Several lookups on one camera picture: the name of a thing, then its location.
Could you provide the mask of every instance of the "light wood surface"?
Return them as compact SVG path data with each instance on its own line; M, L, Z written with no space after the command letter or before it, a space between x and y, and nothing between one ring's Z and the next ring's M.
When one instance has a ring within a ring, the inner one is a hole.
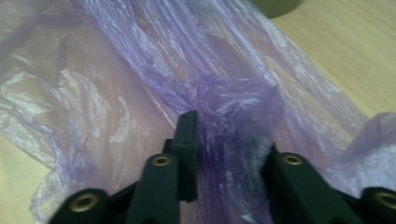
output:
M368 117L396 112L396 1L304 0L273 22ZM0 136L0 223L33 223L48 169Z

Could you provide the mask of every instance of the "translucent plastic bag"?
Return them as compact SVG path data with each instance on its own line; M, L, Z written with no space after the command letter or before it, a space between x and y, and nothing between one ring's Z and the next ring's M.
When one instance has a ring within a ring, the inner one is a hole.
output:
M270 223L259 170L274 141L352 195L396 189L395 115L358 135L367 118L248 1L38 3L0 3L23 8L0 33L0 132L51 168L37 223L79 189L136 181L192 109L199 201L181 223Z

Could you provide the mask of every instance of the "plastic bag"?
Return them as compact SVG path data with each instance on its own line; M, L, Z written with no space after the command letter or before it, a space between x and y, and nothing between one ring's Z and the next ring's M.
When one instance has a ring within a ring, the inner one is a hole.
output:
M358 135L367 118L247 1L0 4L23 8L0 33L0 132L51 168L37 223L79 189L136 181L192 109L199 201L181 223L271 223L259 170L274 141L355 196L396 189L395 115Z

